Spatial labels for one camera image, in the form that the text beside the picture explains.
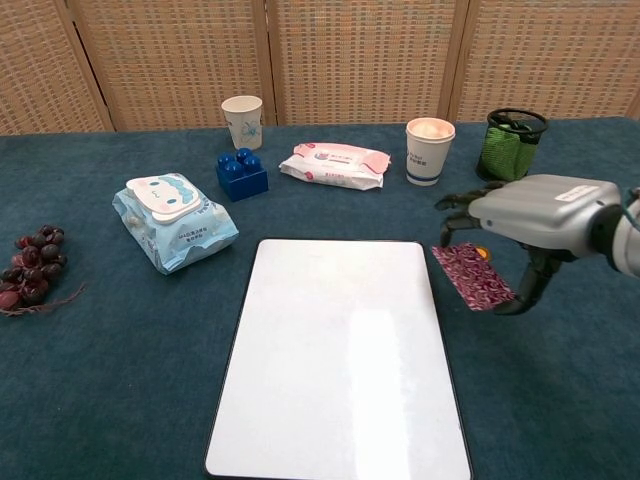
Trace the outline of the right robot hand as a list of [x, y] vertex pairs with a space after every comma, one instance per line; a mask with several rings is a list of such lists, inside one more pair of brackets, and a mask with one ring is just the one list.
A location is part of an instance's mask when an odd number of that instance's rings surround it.
[[612, 182], [536, 174], [447, 194], [435, 203], [440, 211], [456, 207], [460, 210], [441, 225], [443, 247], [457, 230], [482, 229], [528, 252], [515, 298], [494, 307], [498, 315], [518, 315], [534, 307], [564, 262], [599, 253], [613, 269], [633, 273], [628, 247], [634, 221]]

